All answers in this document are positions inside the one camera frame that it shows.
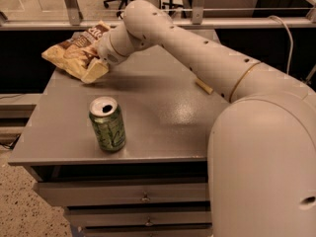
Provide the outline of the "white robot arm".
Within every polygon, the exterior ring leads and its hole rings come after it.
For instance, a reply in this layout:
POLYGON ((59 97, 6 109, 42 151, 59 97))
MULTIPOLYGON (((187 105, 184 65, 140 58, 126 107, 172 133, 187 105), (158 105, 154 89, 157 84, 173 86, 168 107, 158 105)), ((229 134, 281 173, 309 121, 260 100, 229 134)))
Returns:
POLYGON ((316 237, 316 101, 297 79, 135 0, 99 40, 111 65, 159 45, 228 101, 207 149, 214 237, 316 237))

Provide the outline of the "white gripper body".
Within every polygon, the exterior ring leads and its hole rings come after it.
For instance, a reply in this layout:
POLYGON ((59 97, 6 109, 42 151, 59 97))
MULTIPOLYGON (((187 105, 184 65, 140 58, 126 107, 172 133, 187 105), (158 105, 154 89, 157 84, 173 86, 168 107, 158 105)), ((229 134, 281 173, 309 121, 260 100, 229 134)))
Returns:
POLYGON ((99 57, 110 65, 119 65, 126 61, 126 57, 118 54, 111 43, 111 35, 104 34, 96 43, 99 57))

